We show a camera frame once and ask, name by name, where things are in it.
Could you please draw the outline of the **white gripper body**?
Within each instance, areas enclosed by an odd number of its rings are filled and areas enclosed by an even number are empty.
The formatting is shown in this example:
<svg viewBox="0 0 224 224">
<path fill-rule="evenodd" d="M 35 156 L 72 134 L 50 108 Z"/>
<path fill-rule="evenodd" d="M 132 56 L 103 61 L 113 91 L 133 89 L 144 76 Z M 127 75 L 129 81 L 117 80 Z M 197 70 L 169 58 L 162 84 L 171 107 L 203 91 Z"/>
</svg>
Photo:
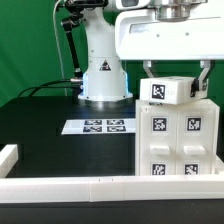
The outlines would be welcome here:
<svg viewBox="0 0 224 224">
<path fill-rule="evenodd" d="M 224 11 L 198 6 L 185 21 L 158 21 L 150 9 L 126 11 L 115 23 L 122 60 L 224 59 Z"/>
</svg>

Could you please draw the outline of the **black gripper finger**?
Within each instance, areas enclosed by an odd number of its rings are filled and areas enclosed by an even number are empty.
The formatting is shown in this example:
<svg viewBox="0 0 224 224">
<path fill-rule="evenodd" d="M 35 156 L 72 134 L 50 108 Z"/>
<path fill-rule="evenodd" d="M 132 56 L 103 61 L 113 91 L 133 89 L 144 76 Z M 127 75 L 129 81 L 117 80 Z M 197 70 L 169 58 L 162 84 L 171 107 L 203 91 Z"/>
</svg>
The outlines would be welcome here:
<svg viewBox="0 0 224 224">
<path fill-rule="evenodd" d="M 151 71 L 152 67 L 152 62 L 151 61 L 144 61 L 143 62 L 143 68 L 146 74 L 148 75 L 149 78 L 153 78 L 153 73 Z"/>
<path fill-rule="evenodd" d="M 205 92 L 208 88 L 208 77 L 214 68 L 213 60 L 201 60 L 200 68 L 202 69 L 200 75 L 196 77 L 191 85 L 191 96 L 195 97 L 200 91 Z"/>
</svg>

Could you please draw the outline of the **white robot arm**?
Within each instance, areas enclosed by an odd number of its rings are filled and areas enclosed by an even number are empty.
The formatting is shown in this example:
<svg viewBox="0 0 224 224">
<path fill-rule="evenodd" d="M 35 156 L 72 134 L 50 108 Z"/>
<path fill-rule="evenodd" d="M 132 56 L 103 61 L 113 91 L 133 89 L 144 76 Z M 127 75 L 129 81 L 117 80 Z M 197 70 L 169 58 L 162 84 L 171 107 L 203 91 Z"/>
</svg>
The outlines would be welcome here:
<svg viewBox="0 0 224 224">
<path fill-rule="evenodd" d="M 207 75 L 224 59 L 224 0 L 109 0 L 84 11 L 89 65 L 81 97 L 119 101 L 132 96 L 122 60 L 138 60 L 148 72 L 140 98 L 181 104 L 207 96 Z M 153 61 L 196 60 L 194 77 L 155 78 Z"/>
</svg>

